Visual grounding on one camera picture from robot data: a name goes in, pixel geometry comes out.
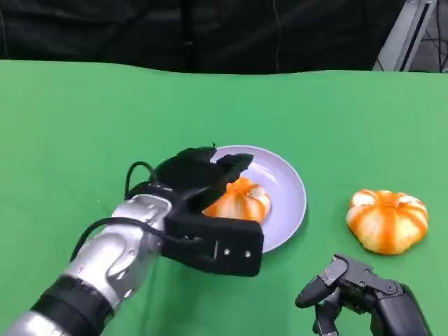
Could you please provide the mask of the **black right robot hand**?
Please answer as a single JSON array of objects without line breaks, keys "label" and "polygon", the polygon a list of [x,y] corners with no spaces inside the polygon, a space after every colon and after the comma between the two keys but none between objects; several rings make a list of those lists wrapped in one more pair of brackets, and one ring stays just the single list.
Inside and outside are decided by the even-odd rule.
[{"label": "black right robot hand", "polygon": [[373,335],[432,335],[412,290],[403,283],[385,279],[372,266],[339,253],[295,299],[300,309],[313,307],[313,332],[339,335],[336,319],[345,307],[371,315]]}]

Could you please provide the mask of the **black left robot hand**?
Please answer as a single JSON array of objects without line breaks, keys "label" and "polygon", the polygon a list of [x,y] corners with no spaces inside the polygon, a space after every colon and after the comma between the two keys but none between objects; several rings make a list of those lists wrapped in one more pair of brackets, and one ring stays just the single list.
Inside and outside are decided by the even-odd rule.
[{"label": "black left robot hand", "polygon": [[190,212],[199,213],[217,201],[253,161],[251,154],[236,153],[212,162],[216,153],[213,146],[182,150],[159,164],[150,181],[173,190]]}]

